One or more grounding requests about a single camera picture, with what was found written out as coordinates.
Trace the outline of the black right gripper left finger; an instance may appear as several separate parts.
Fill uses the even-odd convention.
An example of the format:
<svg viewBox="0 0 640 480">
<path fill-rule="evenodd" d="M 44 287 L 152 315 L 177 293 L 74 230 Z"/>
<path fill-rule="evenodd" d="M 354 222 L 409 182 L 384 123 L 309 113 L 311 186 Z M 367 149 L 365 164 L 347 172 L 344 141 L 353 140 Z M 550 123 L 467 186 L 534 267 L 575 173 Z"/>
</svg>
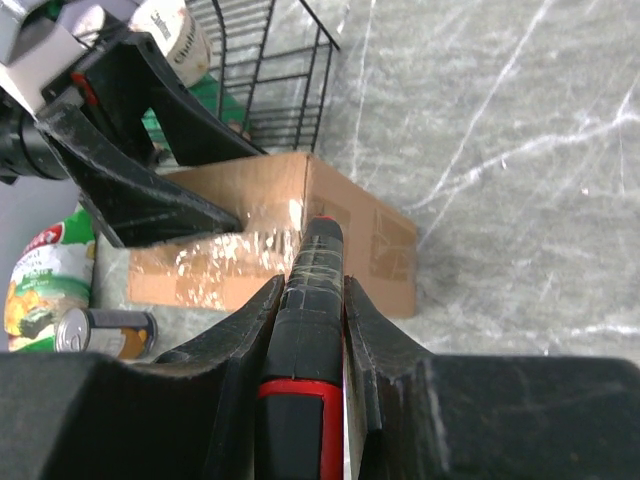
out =
<svg viewBox="0 0 640 480">
<path fill-rule="evenodd" d="M 284 279 L 151 363 L 1 358 L 5 479 L 249 479 L 254 404 Z"/>
</svg>

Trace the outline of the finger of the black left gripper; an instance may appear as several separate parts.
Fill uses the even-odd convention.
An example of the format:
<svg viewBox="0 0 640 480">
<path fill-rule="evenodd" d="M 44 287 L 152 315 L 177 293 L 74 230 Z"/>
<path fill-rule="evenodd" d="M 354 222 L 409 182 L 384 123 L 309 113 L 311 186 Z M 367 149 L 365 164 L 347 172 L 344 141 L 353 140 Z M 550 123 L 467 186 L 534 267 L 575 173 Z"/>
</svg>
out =
<svg viewBox="0 0 640 480">
<path fill-rule="evenodd" d="M 124 31 L 82 59 L 84 112 L 123 153 L 145 161 L 153 142 L 142 118 L 152 111 L 178 164 L 201 166 L 265 151 L 224 124 L 179 80 L 149 33 Z"/>
<path fill-rule="evenodd" d="M 78 107 L 47 107 L 36 127 L 116 248 L 148 248 L 242 230 L 239 219 L 122 153 Z"/>
</svg>

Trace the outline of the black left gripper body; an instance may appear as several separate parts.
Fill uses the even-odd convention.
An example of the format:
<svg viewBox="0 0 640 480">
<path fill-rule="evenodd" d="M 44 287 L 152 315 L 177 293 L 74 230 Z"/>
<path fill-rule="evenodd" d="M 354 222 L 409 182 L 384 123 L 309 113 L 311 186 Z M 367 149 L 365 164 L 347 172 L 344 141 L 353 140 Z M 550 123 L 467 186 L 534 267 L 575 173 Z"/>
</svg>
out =
<svg viewBox="0 0 640 480">
<path fill-rule="evenodd" d="M 20 176 L 61 179 L 79 185 L 103 180 L 119 185 L 157 185 L 159 176 L 124 151 L 126 133 L 119 121 L 139 121 L 151 100 L 130 102 L 126 89 L 133 81 L 114 81 L 115 92 L 92 85 L 94 71 L 103 75 L 127 63 L 151 77 L 160 71 L 155 44 L 110 44 L 86 51 L 78 46 L 44 44 L 1 68 L 1 87 L 11 104 L 1 114 L 2 126 L 11 119 L 32 118 L 42 137 L 51 141 L 54 162 L 40 162 L 10 133 L 1 136 L 1 180 L 11 184 Z"/>
</svg>

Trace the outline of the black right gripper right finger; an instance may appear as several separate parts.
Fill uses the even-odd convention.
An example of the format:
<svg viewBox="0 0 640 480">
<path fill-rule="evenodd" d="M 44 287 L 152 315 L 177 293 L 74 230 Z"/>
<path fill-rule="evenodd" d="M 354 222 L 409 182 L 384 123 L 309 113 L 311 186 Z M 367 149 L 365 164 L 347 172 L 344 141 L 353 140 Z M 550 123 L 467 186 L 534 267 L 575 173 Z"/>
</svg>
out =
<svg viewBox="0 0 640 480">
<path fill-rule="evenodd" d="M 635 479 L 639 370 L 579 356 L 445 355 L 345 281 L 355 479 Z"/>
</svg>

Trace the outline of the red black utility knife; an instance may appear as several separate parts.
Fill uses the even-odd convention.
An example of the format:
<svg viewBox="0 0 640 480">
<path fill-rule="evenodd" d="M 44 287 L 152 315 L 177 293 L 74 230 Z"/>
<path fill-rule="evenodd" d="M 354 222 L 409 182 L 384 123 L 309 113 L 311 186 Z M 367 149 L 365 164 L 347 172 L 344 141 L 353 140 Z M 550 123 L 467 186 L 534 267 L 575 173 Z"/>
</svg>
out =
<svg viewBox="0 0 640 480">
<path fill-rule="evenodd" d="M 257 479 L 343 476 L 343 252 L 339 224 L 312 218 L 280 299 L 258 390 Z"/>
</svg>

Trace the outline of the brown cardboard express box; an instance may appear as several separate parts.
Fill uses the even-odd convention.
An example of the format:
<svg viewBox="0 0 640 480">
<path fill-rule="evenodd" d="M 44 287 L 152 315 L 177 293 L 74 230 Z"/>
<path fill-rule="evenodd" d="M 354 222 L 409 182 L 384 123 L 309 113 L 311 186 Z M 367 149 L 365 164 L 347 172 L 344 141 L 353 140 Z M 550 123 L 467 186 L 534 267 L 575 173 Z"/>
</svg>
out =
<svg viewBox="0 0 640 480">
<path fill-rule="evenodd" d="M 234 214 L 240 233 L 130 254 L 130 301 L 232 312 L 286 274 L 307 222 L 336 220 L 344 271 L 390 318 L 416 312 L 416 225 L 308 153 L 251 157 L 183 170 L 168 180 Z"/>
</svg>

